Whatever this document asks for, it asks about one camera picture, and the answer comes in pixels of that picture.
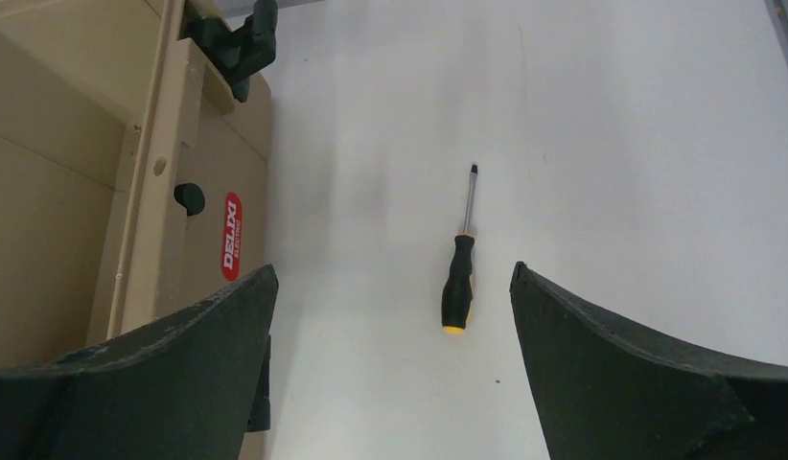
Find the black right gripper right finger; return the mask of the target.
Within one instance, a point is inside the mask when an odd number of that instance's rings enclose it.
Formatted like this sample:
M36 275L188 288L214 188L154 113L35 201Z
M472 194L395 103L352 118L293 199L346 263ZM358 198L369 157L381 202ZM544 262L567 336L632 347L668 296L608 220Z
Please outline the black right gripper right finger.
M788 366L701 347L514 267L510 295L553 459L788 459Z

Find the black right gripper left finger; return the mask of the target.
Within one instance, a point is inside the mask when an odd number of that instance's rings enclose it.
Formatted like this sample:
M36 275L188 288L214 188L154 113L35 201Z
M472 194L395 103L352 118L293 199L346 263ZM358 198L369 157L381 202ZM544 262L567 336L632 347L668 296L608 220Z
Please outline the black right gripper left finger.
M0 369L0 459L235 459L279 290L265 265L150 324Z

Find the black yellow handled screwdriver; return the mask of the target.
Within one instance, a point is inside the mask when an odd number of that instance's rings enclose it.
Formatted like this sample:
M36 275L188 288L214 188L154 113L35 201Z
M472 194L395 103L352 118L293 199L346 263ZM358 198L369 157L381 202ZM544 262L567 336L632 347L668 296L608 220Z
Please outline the black yellow handled screwdriver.
M469 171L469 186L462 231L454 237L454 251L449 275L442 291L441 322L443 330L448 334L463 334L465 332L474 299L472 276L475 237L471 234L471 223L477 176L478 165L473 163Z

